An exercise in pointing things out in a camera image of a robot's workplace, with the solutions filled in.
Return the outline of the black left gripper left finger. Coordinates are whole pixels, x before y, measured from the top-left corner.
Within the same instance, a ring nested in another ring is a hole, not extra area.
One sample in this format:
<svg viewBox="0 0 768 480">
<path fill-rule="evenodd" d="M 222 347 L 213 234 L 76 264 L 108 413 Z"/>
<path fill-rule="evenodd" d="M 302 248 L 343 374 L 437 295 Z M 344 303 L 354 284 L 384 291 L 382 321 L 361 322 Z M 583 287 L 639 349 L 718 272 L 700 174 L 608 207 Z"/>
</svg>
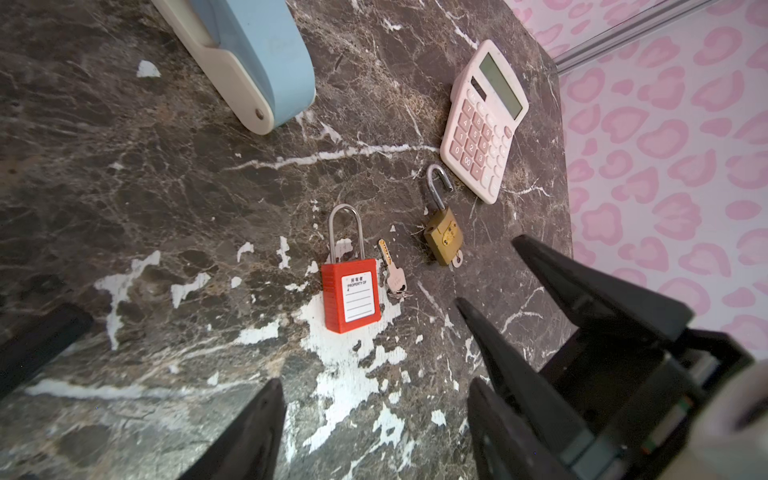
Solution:
<svg viewBox="0 0 768 480">
<path fill-rule="evenodd" d="M 270 379 L 180 479 L 272 479 L 286 411 L 282 383 Z"/>
</svg>

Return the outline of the pink calculator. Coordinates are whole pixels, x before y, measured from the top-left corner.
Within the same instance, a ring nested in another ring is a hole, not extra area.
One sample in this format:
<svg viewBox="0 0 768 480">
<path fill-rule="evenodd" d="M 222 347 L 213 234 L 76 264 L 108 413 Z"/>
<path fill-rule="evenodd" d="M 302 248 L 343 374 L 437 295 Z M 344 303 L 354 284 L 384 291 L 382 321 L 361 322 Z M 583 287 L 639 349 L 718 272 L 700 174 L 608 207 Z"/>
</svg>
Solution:
<svg viewBox="0 0 768 480">
<path fill-rule="evenodd" d="M 529 101 L 515 70 L 492 40 L 481 42 L 460 72 L 450 102 L 441 159 L 479 199 L 494 204 Z"/>
</svg>

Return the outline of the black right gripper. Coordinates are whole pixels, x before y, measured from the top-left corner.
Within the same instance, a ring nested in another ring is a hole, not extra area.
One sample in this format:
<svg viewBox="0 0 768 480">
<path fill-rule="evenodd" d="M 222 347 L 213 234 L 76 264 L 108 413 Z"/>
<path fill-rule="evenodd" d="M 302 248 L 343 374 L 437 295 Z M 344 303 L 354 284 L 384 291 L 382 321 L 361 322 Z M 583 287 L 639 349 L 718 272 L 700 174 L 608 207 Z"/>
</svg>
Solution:
<svg viewBox="0 0 768 480">
<path fill-rule="evenodd" d="M 681 452 L 696 417 L 754 357 L 726 333 L 686 330 L 694 312 L 674 298 L 528 235 L 512 245 L 583 330 L 542 377 L 476 307 L 457 298 L 494 392 L 574 478 L 656 478 Z"/>
</svg>

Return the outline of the red padlock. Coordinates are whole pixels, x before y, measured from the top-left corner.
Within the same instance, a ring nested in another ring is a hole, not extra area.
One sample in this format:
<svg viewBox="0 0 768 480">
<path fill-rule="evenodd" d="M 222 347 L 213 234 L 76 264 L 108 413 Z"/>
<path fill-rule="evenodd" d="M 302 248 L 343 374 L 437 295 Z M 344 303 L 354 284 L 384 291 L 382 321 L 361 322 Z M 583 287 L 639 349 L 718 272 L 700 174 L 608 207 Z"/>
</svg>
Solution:
<svg viewBox="0 0 768 480">
<path fill-rule="evenodd" d="M 357 225 L 359 259 L 341 262 L 335 251 L 334 220 L 337 213 L 349 211 Z M 365 253 L 362 221 L 349 204 L 336 205 L 328 218 L 330 262 L 321 269 L 325 326 L 344 334 L 381 320 L 376 261 Z"/>
</svg>

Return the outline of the silver key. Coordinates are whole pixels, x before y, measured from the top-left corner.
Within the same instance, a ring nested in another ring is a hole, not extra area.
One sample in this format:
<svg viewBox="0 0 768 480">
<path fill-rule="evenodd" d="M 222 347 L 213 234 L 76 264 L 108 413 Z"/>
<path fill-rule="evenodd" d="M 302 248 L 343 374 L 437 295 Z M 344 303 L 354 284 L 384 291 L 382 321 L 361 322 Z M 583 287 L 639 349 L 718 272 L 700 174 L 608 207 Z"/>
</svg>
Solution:
<svg viewBox="0 0 768 480">
<path fill-rule="evenodd" d="M 404 270 L 395 265 L 394 260 L 390 254 L 388 245 L 384 239 L 380 239 L 378 241 L 378 246 L 386 265 L 387 288 L 393 296 L 397 298 L 402 298 L 407 292 L 407 281 L 405 278 Z"/>
</svg>

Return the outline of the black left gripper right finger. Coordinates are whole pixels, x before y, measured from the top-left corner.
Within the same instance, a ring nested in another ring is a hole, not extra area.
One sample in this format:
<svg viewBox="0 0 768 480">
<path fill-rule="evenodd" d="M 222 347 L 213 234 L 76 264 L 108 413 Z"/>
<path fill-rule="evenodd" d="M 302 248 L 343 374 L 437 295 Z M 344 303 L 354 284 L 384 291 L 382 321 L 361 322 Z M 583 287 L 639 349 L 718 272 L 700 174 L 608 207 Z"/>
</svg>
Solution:
<svg viewBox="0 0 768 480">
<path fill-rule="evenodd" d="M 573 479 L 525 421 L 480 378 L 469 385 L 468 423 L 480 479 Z"/>
</svg>

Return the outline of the brass padlock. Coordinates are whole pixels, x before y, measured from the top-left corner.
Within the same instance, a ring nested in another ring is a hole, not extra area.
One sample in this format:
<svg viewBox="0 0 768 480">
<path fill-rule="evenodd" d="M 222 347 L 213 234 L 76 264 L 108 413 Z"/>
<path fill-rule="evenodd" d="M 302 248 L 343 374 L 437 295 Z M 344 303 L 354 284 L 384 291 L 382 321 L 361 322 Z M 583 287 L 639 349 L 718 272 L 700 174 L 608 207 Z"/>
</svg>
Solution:
<svg viewBox="0 0 768 480">
<path fill-rule="evenodd" d="M 437 212 L 427 223 L 424 236 L 437 262 L 442 266 L 448 266 L 462 248 L 464 237 L 456 216 L 445 204 L 437 190 L 434 182 L 435 175 L 439 176 L 448 191 L 454 190 L 454 186 L 442 166 L 431 164 L 427 168 L 427 186 L 437 205 Z"/>
</svg>

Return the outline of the blue stapler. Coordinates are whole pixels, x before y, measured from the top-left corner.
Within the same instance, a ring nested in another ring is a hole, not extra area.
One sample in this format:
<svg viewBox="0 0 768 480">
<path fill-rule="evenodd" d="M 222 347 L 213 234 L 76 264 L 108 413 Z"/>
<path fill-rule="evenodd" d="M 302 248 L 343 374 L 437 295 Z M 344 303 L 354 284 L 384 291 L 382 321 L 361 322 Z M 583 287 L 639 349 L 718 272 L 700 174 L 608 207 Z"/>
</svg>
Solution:
<svg viewBox="0 0 768 480">
<path fill-rule="evenodd" d="M 266 135 L 314 103 L 312 60 L 285 1 L 153 5 L 251 132 Z"/>
</svg>

